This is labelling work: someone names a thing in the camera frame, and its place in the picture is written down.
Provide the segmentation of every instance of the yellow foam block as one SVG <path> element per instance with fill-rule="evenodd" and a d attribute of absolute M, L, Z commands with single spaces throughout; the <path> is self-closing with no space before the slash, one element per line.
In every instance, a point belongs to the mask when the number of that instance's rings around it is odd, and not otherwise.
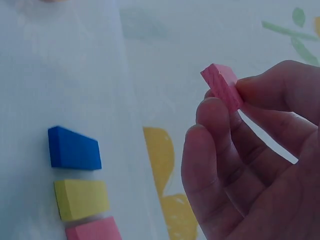
<path fill-rule="evenodd" d="M 107 186 L 103 181 L 65 179 L 54 182 L 61 220 L 74 221 L 109 210 Z"/>

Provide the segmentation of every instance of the green leaf print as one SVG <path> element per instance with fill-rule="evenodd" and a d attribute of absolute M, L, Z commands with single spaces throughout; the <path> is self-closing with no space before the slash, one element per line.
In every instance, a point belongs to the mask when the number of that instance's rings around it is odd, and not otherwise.
<path fill-rule="evenodd" d="M 318 59 L 305 47 L 305 45 L 296 37 L 291 37 L 291 44 L 295 51 L 299 54 L 303 60 L 314 66 L 319 66 Z"/>
<path fill-rule="evenodd" d="M 303 9 L 296 7 L 292 12 L 292 20 L 295 25 L 302 28 L 306 22 L 306 15 Z"/>

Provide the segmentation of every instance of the finger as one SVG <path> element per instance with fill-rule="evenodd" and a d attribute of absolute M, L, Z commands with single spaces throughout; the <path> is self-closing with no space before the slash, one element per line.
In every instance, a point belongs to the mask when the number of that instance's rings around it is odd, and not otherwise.
<path fill-rule="evenodd" d="M 210 97 L 214 97 L 214 94 L 213 94 L 212 91 L 209 89 L 208 91 L 206 91 L 206 93 L 205 93 L 205 95 L 204 95 L 204 99 L 210 98 Z"/>
<path fill-rule="evenodd" d="M 219 99 L 207 98 L 197 109 L 196 122 L 212 135 L 218 178 L 232 203 L 245 216 L 266 187 L 242 162 L 232 142 L 228 109 Z"/>
<path fill-rule="evenodd" d="M 215 143 L 201 125 L 190 128 L 185 136 L 181 178 L 207 239 L 224 239 L 243 220 L 218 180 Z"/>
<path fill-rule="evenodd" d="M 295 112 L 319 124 L 319 67 L 287 60 L 261 75 L 238 81 L 236 87 L 243 100 L 253 106 Z"/>
<path fill-rule="evenodd" d="M 313 123 L 292 112 L 264 110 L 249 104 L 245 104 L 242 111 L 296 158 L 305 142 L 318 130 Z"/>
<path fill-rule="evenodd" d="M 242 120 L 238 112 L 230 115 L 233 144 L 242 161 L 260 180 L 270 186 L 292 164 L 268 147 Z"/>

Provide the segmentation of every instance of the leaf pattern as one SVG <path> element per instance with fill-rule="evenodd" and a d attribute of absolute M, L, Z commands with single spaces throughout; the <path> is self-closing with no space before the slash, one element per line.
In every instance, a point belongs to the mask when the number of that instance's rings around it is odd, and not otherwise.
<path fill-rule="evenodd" d="M 295 25 L 302 28 L 306 22 L 306 15 L 303 9 L 296 7 L 292 12 L 292 20 Z"/>
<path fill-rule="evenodd" d="M 164 196 L 175 164 L 174 145 L 161 128 L 144 127 L 153 178 L 171 240 L 196 240 L 198 222 L 185 194 Z"/>
<path fill-rule="evenodd" d="M 314 19 L 314 30 L 315 30 L 315 33 L 318 35 L 318 37 L 320 38 L 320 16 L 317 16 L 315 19 Z"/>
<path fill-rule="evenodd" d="M 296 37 L 291 37 L 291 44 L 295 51 L 303 60 L 311 65 L 319 66 L 318 59 L 305 47 L 305 45 Z"/>

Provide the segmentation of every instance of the table surface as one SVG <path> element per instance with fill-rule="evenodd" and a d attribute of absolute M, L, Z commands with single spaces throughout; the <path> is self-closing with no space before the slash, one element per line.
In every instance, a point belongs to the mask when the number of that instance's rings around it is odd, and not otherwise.
<path fill-rule="evenodd" d="M 66 239 L 62 179 L 105 181 L 124 240 L 167 236 L 115 2 L 1 0 L 0 22 L 0 238 Z M 56 125 L 98 140 L 102 170 L 51 168 Z"/>

